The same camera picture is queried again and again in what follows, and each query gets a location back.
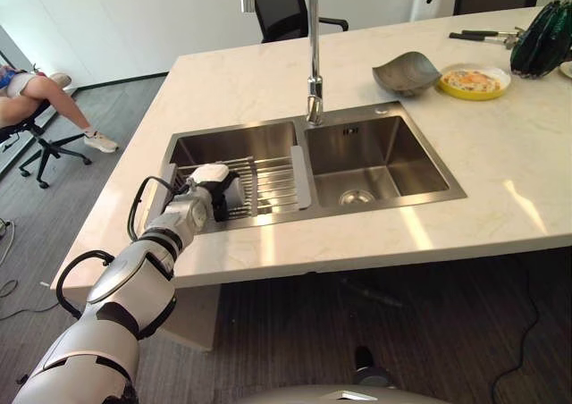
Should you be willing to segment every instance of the faucet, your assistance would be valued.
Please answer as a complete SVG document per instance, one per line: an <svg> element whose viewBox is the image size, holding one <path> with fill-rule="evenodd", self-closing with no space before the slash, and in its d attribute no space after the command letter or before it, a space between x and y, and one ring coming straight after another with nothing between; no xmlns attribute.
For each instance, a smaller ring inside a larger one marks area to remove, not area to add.
<svg viewBox="0 0 572 404"><path fill-rule="evenodd" d="M240 0L244 13L253 13L255 0ZM324 109L324 98L322 93L322 77L320 76L320 49L319 49L319 28L318 28L318 0L308 0L309 12L308 37L310 38L310 76L307 79L307 115L306 120L312 125L322 124L322 111Z"/></svg>

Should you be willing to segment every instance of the kitchen island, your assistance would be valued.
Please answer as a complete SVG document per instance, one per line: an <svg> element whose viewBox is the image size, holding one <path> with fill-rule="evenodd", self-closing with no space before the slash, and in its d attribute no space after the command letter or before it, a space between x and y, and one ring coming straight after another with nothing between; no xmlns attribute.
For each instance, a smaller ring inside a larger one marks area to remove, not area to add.
<svg viewBox="0 0 572 404"><path fill-rule="evenodd" d="M539 11L463 15L321 37L324 109L400 100L467 197L198 235L175 266L179 302L163 330L210 349L225 282L570 245L570 79L559 71L541 80L514 76L503 97L468 102L433 88L398 98L379 88L371 72L407 51L425 54L437 69L480 63L509 72L510 51L503 46L448 34L527 27ZM160 173L174 133L302 115L307 74L307 39L179 57L60 272L87 250L117 254L129 245L130 204L141 181ZM84 300L102 269L99 263L74 269L65 295Z"/></svg>

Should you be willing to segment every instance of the sink basin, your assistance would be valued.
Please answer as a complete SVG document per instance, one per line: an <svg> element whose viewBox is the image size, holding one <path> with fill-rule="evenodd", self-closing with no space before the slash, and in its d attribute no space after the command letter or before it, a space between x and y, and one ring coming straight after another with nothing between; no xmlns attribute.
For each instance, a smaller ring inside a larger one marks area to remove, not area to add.
<svg viewBox="0 0 572 404"><path fill-rule="evenodd" d="M181 185L214 162L240 175L247 202L202 232L466 197L399 102L326 112L320 127L297 116L174 134L162 176Z"/></svg>
<svg viewBox="0 0 572 404"><path fill-rule="evenodd" d="M307 130L320 205L344 206L449 188L400 116Z"/></svg>

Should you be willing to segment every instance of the shoe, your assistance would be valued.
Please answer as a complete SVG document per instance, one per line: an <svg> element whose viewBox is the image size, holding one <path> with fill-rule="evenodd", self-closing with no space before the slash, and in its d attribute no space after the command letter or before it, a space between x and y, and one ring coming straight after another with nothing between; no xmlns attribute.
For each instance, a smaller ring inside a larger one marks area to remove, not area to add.
<svg viewBox="0 0 572 404"><path fill-rule="evenodd" d="M111 154L114 152L118 146L115 142L108 139L104 134L101 134L99 131L96 131L91 138L85 136L83 141L89 147L94 147L95 149L99 149L101 152L105 152L107 154Z"/></svg>
<svg viewBox="0 0 572 404"><path fill-rule="evenodd" d="M66 88L72 83L72 78L65 73L54 73L53 75L50 75L50 80L55 82L61 89Z"/></svg>

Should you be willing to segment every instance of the white cylinder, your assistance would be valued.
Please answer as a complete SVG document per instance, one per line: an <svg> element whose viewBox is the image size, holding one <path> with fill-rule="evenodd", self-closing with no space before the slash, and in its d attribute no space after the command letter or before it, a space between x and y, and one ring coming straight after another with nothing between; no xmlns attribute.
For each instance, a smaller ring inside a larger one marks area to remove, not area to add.
<svg viewBox="0 0 572 404"><path fill-rule="evenodd" d="M435 18L439 12L441 0L413 0L409 21Z"/></svg>

